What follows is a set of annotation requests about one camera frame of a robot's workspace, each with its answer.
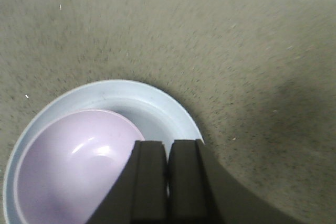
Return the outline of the black right gripper right finger tip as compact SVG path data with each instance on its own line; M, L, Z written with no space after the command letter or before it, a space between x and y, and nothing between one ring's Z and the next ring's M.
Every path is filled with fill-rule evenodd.
M240 184L201 140L174 141L169 156L171 223L299 223Z

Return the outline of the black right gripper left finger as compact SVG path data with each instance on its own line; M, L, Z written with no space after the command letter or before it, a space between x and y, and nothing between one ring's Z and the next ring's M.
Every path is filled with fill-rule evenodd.
M167 161L159 141L136 141L122 173L88 223L166 223Z

